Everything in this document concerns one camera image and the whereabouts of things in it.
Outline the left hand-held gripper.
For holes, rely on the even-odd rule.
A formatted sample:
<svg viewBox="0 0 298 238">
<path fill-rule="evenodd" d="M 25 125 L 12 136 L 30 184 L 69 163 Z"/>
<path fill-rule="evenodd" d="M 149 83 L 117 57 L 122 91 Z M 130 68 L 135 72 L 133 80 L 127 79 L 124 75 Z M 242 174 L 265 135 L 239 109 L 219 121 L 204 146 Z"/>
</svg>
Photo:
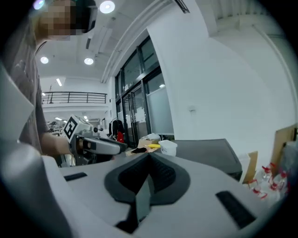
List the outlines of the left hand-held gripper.
<svg viewBox="0 0 298 238">
<path fill-rule="evenodd" d="M 109 161 L 113 156 L 127 150 L 127 144 L 105 138 L 85 119 L 71 115 L 63 128 L 74 156 L 75 165 L 89 165 Z M 80 150 L 79 139 L 89 141 L 90 149 Z"/>
</svg>

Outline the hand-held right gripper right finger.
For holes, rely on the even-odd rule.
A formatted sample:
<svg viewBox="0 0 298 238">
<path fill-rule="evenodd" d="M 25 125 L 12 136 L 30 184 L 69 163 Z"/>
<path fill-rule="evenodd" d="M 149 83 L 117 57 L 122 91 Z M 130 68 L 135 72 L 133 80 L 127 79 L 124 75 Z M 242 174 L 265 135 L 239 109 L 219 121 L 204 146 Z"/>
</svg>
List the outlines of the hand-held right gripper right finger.
<svg viewBox="0 0 298 238">
<path fill-rule="evenodd" d="M 136 230 L 138 238 L 242 237 L 273 211 L 256 194 L 217 168 L 178 157 L 161 157 L 184 168 L 190 176 L 190 186 L 175 203 L 151 207 Z M 216 197 L 221 191 L 230 192 L 256 220 L 239 229 Z"/>
</svg>

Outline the person's left hand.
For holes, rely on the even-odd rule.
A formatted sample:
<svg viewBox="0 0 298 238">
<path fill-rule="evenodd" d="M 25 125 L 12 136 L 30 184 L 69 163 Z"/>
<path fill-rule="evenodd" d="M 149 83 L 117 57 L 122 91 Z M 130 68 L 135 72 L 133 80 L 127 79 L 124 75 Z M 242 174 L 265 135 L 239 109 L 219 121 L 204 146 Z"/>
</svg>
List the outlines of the person's left hand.
<svg viewBox="0 0 298 238">
<path fill-rule="evenodd" d="M 89 141 L 79 139 L 78 147 L 79 147 L 80 150 L 90 149 L 91 143 Z"/>
</svg>

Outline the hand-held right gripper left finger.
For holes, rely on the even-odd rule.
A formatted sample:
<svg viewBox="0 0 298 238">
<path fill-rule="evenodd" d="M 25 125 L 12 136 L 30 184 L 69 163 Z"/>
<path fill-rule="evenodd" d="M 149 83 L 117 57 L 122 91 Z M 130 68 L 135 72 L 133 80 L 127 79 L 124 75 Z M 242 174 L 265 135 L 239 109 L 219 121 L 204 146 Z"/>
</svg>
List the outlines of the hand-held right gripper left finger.
<svg viewBox="0 0 298 238">
<path fill-rule="evenodd" d="M 114 228 L 132 231 L 148 216 L 149 205 L 149 182 L 145 180 L 139 192 L 135 195 L 132 205 L 115 201 L 106 190 L 104 185 L 105 176 L 113 169 L 120 167 L 136 159 L 137 156 L 120 157 L 108 162 L 61 168 L 62 175 L 70 175 L 79 172 L 86 174 L 85 177 L 69 181 L 68 185 L 79 199 L 93 214 Z"/>
</svg>

